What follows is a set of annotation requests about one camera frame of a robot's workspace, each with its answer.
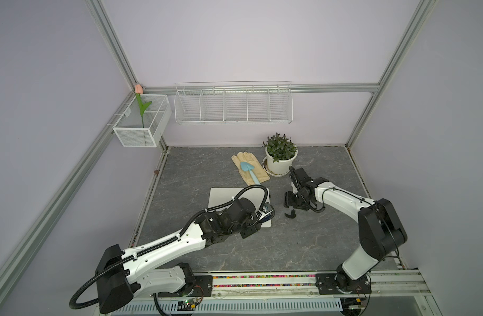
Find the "silver laptop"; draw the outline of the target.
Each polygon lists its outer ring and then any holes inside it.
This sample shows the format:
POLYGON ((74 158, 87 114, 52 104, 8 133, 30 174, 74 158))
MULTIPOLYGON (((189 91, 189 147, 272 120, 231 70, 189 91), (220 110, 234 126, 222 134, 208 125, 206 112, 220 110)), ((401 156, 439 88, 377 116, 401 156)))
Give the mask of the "silver laptop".
MULTIPOLYGON (((208 199, 208 208, 224 204, 236 196, 242 188, 211 188, 208 199)), ((251 189, 246 191, 241 197, 250 200, 256 208, 261 204, 264 192, 261 189, 251 189)))

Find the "black mouse battery cover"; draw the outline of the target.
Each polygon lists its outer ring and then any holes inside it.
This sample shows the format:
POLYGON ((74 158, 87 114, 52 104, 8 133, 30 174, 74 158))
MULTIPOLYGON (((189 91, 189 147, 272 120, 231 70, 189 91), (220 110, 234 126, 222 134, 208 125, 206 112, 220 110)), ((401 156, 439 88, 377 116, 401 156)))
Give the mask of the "black mouse battery cover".
POLYGON ((285 213, 284 215, 289 219, 295 219, 297 217, 295 209, 292 209, 289 213, 285 213))

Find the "black wireless mouse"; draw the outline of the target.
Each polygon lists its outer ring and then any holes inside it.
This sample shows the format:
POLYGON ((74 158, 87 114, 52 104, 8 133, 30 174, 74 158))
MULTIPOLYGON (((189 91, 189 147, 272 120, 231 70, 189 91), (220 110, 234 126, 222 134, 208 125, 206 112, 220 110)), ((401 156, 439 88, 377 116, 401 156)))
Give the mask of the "black wireless mouse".
POLYGON ((275 209, 270 203, 265 204, 263 211, 265 212, 265 216, 262 218, 262 222, 267 222, 274 218, 275 209))

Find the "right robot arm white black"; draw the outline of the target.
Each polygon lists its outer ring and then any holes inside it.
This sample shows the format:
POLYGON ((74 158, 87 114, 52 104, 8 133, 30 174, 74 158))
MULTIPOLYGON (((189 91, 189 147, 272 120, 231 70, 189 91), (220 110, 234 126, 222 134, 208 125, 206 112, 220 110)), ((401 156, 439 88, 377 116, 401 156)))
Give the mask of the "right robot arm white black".
POLYGON ((373 200, 344 190, 325 178, 312 179, 302 168, 289 168, 292 191, 286 208, 321 213, 327 206, 358 224, 359 246, 336 270, 334 286, 350 294, 369 281, 368 272, 407 242, 406 230, 391 201, 373 200))

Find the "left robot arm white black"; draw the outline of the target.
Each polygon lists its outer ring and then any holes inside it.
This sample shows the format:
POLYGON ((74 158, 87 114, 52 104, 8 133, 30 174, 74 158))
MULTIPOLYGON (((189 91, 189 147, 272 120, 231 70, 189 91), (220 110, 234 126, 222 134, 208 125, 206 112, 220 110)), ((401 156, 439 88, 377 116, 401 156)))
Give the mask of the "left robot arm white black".
POLYGON ((267 187, 253 184, 242 188, 231 200, 195 213, 175 233, 142 246, 125 250, 117 244, 104 250, 95 274, 71 297, 70 309, 98 305, 100 313, 111 313, 142 294, 190 293, 195 275, 186 263, 163 269, 162 265, 194 251, 225 242, 239 234, 257 233, 265 219, 274 215, 267 202, 267 187))

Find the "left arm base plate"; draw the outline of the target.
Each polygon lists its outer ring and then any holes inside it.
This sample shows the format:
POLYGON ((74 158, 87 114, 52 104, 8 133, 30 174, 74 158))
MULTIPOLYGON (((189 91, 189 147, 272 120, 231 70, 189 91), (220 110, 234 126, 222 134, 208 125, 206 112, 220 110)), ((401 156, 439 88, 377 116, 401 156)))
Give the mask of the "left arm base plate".
POLYGON ((177 292, 159 292, 159 298, 179 298, 179 297, 211 297, 213 290, 212 275, 195 275, 195 282, 186 284, 177 292))

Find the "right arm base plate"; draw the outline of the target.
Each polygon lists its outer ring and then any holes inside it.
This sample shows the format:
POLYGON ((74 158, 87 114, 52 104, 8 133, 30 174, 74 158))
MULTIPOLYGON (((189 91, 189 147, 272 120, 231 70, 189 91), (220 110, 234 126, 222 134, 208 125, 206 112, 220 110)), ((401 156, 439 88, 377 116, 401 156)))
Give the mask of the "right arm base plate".
POLYGON ((320 295, 332 294, 371 294, 371 285, 367 276, 351 280, 343 273, 318 273, 315 286, 320 295))

